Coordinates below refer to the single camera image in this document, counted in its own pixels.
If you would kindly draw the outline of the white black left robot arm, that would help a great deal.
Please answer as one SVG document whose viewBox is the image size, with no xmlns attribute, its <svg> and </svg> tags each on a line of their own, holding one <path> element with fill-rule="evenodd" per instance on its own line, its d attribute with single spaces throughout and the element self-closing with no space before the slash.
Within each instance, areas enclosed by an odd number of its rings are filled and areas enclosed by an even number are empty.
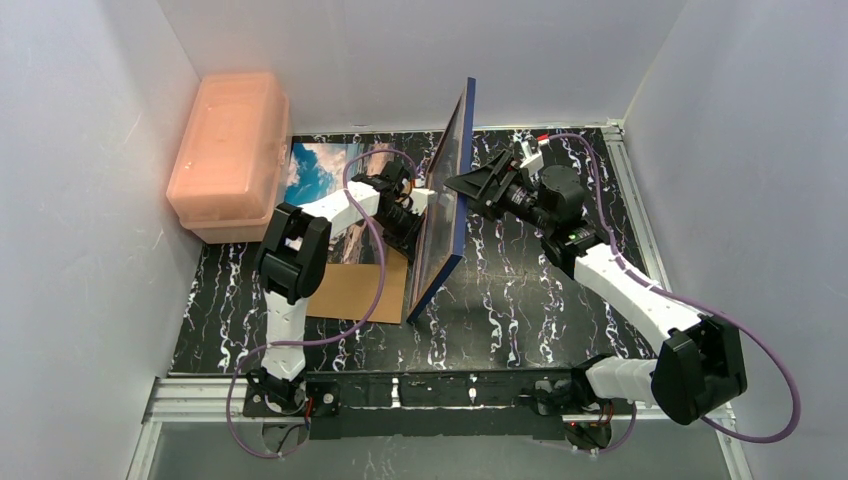
<svg viewBox="0 0 848 480">
<path fill-rule="evenodd" d="M 305 370 L 304 350 L 314 344 L 305 327 L 313 314 L 353 321 L 328 343 L 353 335 L 368 321 L 399 319 L 405 290 L 399 260 L 413 258 L 424 214 L 435 199 L 435 191 L 392 161 L 376 175 L 344 180 L 320 199 L 274 209 L 255 262 L 267 307 L 261 360 L 267 374 L 292 382 Z M 333 267 L 333 241 L 357 224 L 369 232 L 375 263 Z"/>
</svg>

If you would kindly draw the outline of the wooden picture frame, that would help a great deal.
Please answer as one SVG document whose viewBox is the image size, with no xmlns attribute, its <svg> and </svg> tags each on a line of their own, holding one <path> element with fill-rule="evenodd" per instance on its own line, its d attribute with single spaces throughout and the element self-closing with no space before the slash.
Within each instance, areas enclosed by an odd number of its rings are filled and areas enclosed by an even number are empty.
<svg viewBox="0 0 848 480">
<path fill-rule="evenodd" d="M 463 256 L 467 203 L 446 181 L 471 169 L 475 94 L 476 79 L 469 77 L 427 164 L 426 187 L 435 197 L 427 206 L 415 250 L 408 324 L 416 322 Z"/>
</svg>

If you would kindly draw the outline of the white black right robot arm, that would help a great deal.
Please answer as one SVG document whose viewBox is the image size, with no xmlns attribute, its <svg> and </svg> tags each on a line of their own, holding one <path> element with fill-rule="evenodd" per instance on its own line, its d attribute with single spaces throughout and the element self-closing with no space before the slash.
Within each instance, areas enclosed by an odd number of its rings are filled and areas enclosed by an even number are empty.
<svg viewBox="0 0 848 480">
<path fill-rule="evenodd" d="M 591 196 L 571 168 L 545 166 L 532 178 L 501 153 L 444 185 L 488 220 L 511 213 L 541 230 L 550 263 L 622 314 L 656 353 L 654 360 L 599 356 L 574 368 L 572 389 L 581 402 L 643 402 L 689 425 L 747 390 L 738 328 L 660 295 L 648 277 L 614 254 L 584 216 Z"/>
</svg>

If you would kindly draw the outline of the beach landscape photo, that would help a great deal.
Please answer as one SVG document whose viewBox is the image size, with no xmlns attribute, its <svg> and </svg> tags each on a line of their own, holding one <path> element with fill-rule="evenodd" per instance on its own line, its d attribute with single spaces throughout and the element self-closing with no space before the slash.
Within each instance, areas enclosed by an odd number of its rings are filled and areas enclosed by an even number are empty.
<svg viewBox="0 0 848 480">
<path fill-rule="evenodd" d="M 284 201 L 300 206 L 339 190 L 345 165 L 369 150 L 377 149 L 379 152 L 353 165 L 349 175 L 381 173 L 385 164 L 394 159 L 392 153 L 385 151 L 388 147 L 386 143 L 294 143 L 288 164 Z M 377 247 L 369 229 L 360 222 L 331 239 L 328 261 L 332 264 L 376 264 L 377 255 Z"/>
</svg>

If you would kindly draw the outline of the clear acrylic sheet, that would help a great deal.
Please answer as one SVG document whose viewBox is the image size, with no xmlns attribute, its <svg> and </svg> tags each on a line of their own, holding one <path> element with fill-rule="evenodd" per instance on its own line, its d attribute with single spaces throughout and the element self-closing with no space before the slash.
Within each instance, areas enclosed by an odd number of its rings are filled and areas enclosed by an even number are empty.
<svg viewBox="0 0 848 480">
<path fill-rule="evenodd" d="M 426 187 L 437 193 L 437 200 L 425 212 L 416 252 L 418 266 L 414 275 L 410 313 L 426 303 L 427 291 L 453 252 L 457 197 L 455 192 L 444 186 L 444 181 L 458 174 L 464 113 L 465 99 L 461 98 L 426 172 Z"/>
</svg>

